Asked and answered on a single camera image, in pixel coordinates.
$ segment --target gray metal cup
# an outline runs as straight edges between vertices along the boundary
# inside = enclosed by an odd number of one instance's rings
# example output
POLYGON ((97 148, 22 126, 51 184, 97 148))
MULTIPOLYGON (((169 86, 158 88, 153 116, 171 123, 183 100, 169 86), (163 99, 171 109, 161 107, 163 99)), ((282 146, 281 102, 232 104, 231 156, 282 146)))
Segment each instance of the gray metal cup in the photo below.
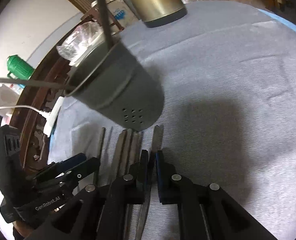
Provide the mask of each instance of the gray metal cup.
POLYGON ((157 121, 164 105, 161 85, 119 41, 110 51, 106 43, 94 48, 68 80, 65 90, 89 108, 117 124, 137 131, 157 121))

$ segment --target metal screw head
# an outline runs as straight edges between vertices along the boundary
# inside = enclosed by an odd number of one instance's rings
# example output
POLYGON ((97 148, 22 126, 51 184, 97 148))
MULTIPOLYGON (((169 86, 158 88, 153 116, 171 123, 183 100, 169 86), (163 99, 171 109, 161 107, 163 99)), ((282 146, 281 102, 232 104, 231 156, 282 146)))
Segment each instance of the metal screw head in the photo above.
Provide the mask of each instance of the metal screw head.
POLYGON ((174 181, 179 181, 181 180, 181 176, 179 174, 174 174, 171 176, 171 179, 174 181))
POLYGON ((89 184, 85 187, 86 192, 92 192, 96 189, 95 185, 89 184))
POLYGON ((209 187, 211 190, 219 190, 219 185, 217 183, 211 183, 209 187))
POLYGON ((126 174, 123 176, 123 178, 125 181, 130 181, 134 178, 134 176, 132 176, 131 174, 126 174))

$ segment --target white wall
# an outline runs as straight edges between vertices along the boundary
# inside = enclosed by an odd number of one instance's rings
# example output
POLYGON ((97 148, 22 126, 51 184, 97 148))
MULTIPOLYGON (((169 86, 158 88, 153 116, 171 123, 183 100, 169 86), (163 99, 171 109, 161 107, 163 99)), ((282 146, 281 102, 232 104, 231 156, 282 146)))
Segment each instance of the white wall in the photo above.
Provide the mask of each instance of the white wall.
POLYGON ((0 15, 0 77, 7 57, 24 60, 60 25, 80 11, 68 0, 11 0, 0 15))
MULTIPOLYGON (((0 15, 0 77, 8 73, 10 55, 18 54, 36 67, 81 16, 68 0, 11 0, 0 15)), ((12 224, 1 214, 0 230, 6 239, 13 240, 12 224)))

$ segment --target white box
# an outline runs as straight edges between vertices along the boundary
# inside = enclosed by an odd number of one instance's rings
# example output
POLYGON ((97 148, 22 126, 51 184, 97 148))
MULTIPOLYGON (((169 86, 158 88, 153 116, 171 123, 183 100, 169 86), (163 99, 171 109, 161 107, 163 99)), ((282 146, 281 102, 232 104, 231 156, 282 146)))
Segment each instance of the white box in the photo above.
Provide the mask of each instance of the white box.
POLYGON ((107 7, 122 27, 126 28, 138 21, 138 18, 123 0, 111 0, 107 7))

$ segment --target kettle base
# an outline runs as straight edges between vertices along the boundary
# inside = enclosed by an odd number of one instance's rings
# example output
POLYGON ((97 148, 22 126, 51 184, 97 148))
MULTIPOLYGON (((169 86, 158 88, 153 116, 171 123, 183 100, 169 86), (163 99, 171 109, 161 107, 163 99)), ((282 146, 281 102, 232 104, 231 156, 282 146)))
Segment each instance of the kettle base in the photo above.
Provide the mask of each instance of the kettle base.
POLYGON ((187 9, 186 9, 186 7, 184 7, 172 14, 166 15, 166 16, 161 17, 159 19, 152 20, 149 22, 144 22, 144 24, 148 28, 154 28, 154 27, 158 27, 158 26, 162 26, 162 25, 166 25, 168 23, 174 22, 174 21, 184 17, 186 14, 187 14, 187 9))

